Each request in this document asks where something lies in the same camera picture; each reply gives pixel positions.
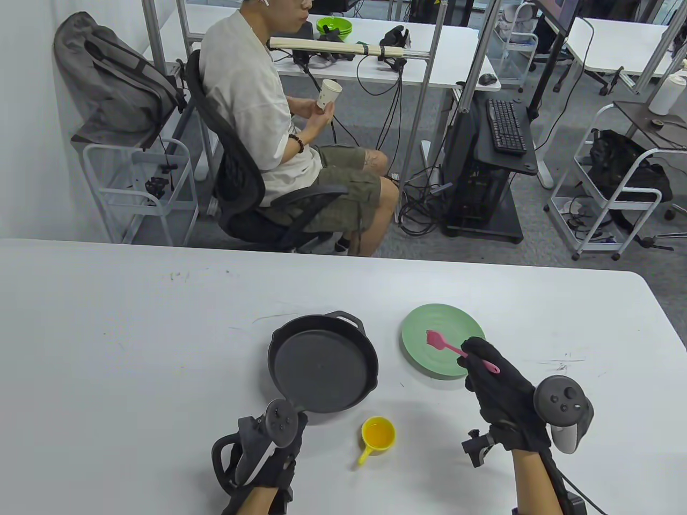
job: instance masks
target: black glove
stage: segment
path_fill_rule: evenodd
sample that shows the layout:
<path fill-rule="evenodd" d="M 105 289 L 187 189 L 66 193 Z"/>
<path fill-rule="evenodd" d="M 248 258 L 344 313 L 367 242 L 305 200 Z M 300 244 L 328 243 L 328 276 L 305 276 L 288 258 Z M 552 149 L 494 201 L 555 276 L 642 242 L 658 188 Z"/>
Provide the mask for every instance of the black glove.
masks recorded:
<path fill-rule="evenodd" d="M 296 457 L 300 453 L 300 447 L 303 442 L 303 430 L 308 424 L 308 416 L 301 412 L 298 413 L 298 432 L 296 433 L 293 442 L 288 446 L 277 449 L 274 454 L 270 456 L 264 463 L 258 475 L 253 481 L 245 486 L 264 486 L 266 488 L 279 488 L 280 490 L 288 490 L 293 480 L 293 471 L 296 467 Z M 227 476 L 234 476 L 234 469 L 238 463 L 239 458 L 243 454 L 241 444 L 234 444 L 232 447 L 232 454 L 229 458 L 229 467 L 227 468 Z"/>
<path fill-rule="evenodd" d="M 468 354 L 458 364 L 468 370 L 465 387 L 480 401 L 480 414 L 491 424 L 489 433 L 506 450 L 542 453 L 551 447 L 546 423 L 534 410 L 534 386 L 493 345 L 473 336 L 461 345 Z M 492 374 L 482 360 L 501 369 Z"/>

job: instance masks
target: man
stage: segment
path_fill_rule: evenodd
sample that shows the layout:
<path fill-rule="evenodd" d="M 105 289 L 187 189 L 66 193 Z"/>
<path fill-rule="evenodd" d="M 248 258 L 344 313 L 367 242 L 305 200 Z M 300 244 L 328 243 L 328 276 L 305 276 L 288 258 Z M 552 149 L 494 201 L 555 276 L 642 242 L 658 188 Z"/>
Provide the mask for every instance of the man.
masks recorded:
<path fill-rule="evenodd" d="M 311 0 L 245 0 L 203 39 L 203 85 L 262 171 L 264 216 L 290 225 L 310 201 L 270 207 L 274 199 L 311 185 L 345 185 L 348 195 L 323 209 L 305 230 L 341 231 L 337 246 L 350 246 L 349 255 L 371 256 L 398 201 L 398 189 L 384 177 L 387 157 L 363 148 L 311 147 L 332 123 L 334 104 L 321 110 L 314 100 L 285 96 L 266 46 L 273 34 L 298 32 L 311 6 Z M 294 127 L 291 114 L 308 120 L 305 129 Z"/>

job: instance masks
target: monitor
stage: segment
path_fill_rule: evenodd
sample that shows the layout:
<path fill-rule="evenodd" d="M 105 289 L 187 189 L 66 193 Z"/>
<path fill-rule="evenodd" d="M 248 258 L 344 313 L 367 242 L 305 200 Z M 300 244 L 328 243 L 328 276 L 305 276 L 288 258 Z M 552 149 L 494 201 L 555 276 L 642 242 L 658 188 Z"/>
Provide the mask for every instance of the monitor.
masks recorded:
<path fill-rule="evenodd" d="M 570 33 L 572 22 L 577 14 L 580 0 L 532 0 L 544 16 L 551 21 L 556 28 L 567 36 Z"/>

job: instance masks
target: yellow measuring cup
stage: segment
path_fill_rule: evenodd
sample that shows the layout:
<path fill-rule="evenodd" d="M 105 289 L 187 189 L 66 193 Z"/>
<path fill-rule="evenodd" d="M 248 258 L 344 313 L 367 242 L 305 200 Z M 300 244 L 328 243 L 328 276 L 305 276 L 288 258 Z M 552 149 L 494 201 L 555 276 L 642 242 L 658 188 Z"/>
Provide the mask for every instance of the yellow measuring cup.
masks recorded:
<path fill-rule="evenodd" d="M 362 466 L 372 453 L 382 453 L 396 443 L 396 429 L 384 417 L 368 418 L 363 424 L 361 432 L 363 433 L 365 450 L 358 458 L 358 466 Z"/>

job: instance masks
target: pink silicone brush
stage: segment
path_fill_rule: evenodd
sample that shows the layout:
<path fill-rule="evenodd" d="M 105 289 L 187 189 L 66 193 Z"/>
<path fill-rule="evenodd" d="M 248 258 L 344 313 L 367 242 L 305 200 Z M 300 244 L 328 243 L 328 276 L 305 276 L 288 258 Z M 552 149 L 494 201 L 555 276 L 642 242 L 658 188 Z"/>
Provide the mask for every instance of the pink silicone brush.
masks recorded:
<path fill-rule="evenodd" d="M 427 331 L 427 344 L 431 345 L 437 350 L 449 349 L 455 352 L 456 354 L 463 356 L 464 358 L 468 357 L 467 352 L 464 352 L 462 349 L 449 345 L 449 343 L 446 341 L 446 338 L 444 338 L 444 335 L 441 334 L 439 331 L 433 331 L 431 329 Z M 489 372 L 491 372 L 492 374 L 501 373 L 499 367 L 494 365 L 492 362 L 487 361 L 486 359 L 483 359 L 482 361 L 484 361 L 484 366 L 486 367 L 486 369 L 489 370 Z"/>

